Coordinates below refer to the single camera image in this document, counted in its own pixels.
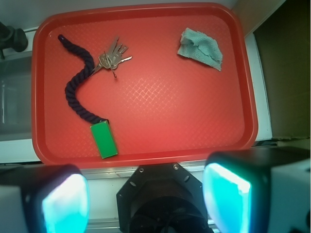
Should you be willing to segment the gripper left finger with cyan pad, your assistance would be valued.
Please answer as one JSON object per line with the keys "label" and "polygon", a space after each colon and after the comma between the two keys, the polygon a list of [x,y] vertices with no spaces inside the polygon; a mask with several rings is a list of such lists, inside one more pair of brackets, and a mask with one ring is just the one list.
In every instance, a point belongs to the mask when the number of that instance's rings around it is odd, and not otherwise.
{"label": "gripper left finger with cyan pad", "polygon": [[2,233],[84,233],[88,221],[88,182],[76,166],[1,166]]}

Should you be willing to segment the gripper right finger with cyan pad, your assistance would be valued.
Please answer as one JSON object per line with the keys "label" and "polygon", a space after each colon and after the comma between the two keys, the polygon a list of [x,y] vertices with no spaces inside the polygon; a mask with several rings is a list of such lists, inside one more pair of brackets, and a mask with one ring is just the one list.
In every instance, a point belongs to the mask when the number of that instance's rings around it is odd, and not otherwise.
{"label": "gripper right finger with cyan pad", "polygon": [[214,152],[202,177],[208,214],[222,233],[308,233],[310,170],[307,149]]}

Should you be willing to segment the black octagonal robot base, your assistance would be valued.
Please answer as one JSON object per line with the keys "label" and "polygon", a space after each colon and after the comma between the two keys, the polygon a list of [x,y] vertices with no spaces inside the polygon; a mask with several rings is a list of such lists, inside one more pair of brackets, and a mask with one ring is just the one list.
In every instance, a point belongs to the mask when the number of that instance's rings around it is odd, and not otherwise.
{"label": "black octagonal robot base", "polygon": [[178,163],[139,166],[116,194],[123,233],[211,233],[203,185]]}

